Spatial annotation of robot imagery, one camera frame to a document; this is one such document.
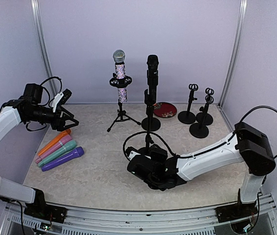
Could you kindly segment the orange microphone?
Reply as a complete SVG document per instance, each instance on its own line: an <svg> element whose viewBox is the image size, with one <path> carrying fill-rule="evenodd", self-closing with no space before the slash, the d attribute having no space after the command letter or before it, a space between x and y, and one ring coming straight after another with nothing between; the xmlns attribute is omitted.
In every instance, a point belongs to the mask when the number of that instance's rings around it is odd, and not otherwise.
<svg viewBox="0 0 277 235"><path fill-rule="evenodd" d="M47 150L49 150L54 144L56 144L62 137L69 135L71 133L70 129L67 129L65 131L62 131L60 134L58 134L55 138L53 138L45 147L43 147L39 152L38 156L41 156L43 153L45 153Z"/></svg>

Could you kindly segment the pink microphone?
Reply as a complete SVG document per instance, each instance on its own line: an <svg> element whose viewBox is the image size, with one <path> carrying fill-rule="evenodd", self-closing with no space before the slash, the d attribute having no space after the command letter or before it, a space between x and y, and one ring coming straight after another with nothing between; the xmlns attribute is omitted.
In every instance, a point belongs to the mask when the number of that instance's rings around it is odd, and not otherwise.
<svg viewBox="0 0 277 235"><path fill-rule="evenodd" d="M72 140L72 138L70 135L65 135L64 137L59 139L57 142L52 144L44 153L42 153L41 155L38 155L38 157L35 159L35 163L38 164L45 157L47 157L51 153L55 152L57 149L64 146L67 142L69 142L71 140Z"/></svg>

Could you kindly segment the teal microphone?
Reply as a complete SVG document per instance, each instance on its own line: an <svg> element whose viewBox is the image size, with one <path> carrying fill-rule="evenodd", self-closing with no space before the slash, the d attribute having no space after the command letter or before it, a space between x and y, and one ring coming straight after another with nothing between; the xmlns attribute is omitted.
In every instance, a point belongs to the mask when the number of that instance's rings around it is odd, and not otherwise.
<svg viewBox="0 0 277 235"><path fill-rule="evenodd" d="M59 149L55 150L53 153L49 154L47 157L42 159L37 164L37 166L42 167L42 166L46 165L47 163L57 159L58 157L72 151L76 146L77 146L77 142L75 140L71 140L71 141L67 142L62 147L60 147Z"/></svg>

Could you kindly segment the purple microphone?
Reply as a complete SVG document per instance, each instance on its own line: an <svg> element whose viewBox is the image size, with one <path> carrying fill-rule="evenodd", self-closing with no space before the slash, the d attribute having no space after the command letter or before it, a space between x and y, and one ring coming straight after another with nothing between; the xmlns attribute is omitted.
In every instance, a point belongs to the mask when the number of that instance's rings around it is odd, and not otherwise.
<svg viewBox="0 0 277 235"><path fill-rule="evenodd" d="M55 160L52 160L51 162L45 164L44 166L41 167L41 170L43 172L51 170L57 166L60 166L70 160L73 160L75 158L82 157L84 155L84 149L82 147L76 147L72 151L56 158Z"/></svg>

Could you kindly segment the black desk stand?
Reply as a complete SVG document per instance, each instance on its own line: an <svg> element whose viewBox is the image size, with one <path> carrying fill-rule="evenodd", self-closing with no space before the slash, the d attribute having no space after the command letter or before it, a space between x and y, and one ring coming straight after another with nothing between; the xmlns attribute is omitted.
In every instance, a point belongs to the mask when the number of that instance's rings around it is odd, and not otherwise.
<svg viewBox="0 0 277 235"><path fill-rule="evenodd" d="M181 111L178 114L178 120L183 124L193 124L196 120L196 116L191 112L192 102L197 100L194 97L194 93L198 90L197 84L189 84L189 98L188 98L188 106L186 111Z"/></svg>

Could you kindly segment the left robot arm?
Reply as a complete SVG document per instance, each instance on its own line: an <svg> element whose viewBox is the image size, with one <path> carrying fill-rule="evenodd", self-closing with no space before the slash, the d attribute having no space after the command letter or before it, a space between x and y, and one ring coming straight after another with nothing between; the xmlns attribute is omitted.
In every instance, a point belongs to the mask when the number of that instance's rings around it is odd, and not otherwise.
<svg viewBox="0 0 277 235"><path fill-rule="evenodd" d="M17 152L17 147L21 146L8 140L9 137L16 135L18 125L36 122L44 126L49 125L53 130L61 132L79 124L74 114L63 106L72 95L69 89L60 89L54 98L49 98L46 104L42 104L44 91L46 88L43 83L26 84L19 98L11 99L0 107L0 148L8 150L8 157L0 156L0 160L5 160L9 165L18 159L13 154ZM27 187L2 176L0 176L0 200L24 204L23 215L49 222L63 224L67 215L65 207L47 203L42 190Z"/></svg>

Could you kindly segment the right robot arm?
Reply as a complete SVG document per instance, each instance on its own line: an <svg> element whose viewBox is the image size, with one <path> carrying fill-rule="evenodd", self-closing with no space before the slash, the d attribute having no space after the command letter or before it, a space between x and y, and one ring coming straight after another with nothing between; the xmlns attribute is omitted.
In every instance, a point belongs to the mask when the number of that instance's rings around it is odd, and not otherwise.
<svg viewBox="0 0 277 235"><path fill-rule="evenodd" d="M268 137L252 126L239 122L235 130L220 141L198 151L168 157L157 144L139 150L123 147L127 170L151 189L165 191L183 185L215 169L244 162L247 172L235 204L216 208L219 222L240 219L259 212L258 191L276 162Z"/></svg>

